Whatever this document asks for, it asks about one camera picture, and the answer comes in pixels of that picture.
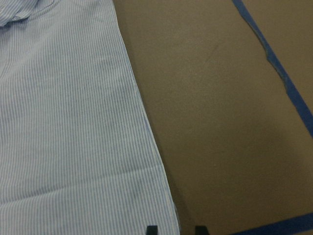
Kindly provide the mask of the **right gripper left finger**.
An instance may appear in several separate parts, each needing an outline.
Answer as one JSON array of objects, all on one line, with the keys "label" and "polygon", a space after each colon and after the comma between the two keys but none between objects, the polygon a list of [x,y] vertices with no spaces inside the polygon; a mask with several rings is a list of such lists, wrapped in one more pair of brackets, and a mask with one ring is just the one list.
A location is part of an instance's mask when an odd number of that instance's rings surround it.
[{"label": "right gripper left finger", "polygon": [[157,225],[147,226],[146,235],[157,235]]}]

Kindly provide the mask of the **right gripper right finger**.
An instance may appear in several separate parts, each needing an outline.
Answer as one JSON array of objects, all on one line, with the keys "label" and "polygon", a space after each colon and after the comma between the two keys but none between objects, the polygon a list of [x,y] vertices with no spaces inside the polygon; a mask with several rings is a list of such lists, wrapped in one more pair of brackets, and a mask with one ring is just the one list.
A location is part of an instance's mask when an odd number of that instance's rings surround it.
[{"label": "right gripper right finger", "polygon": [[195,226],[195,235],[210,235],[208,228],[204,225]]}]

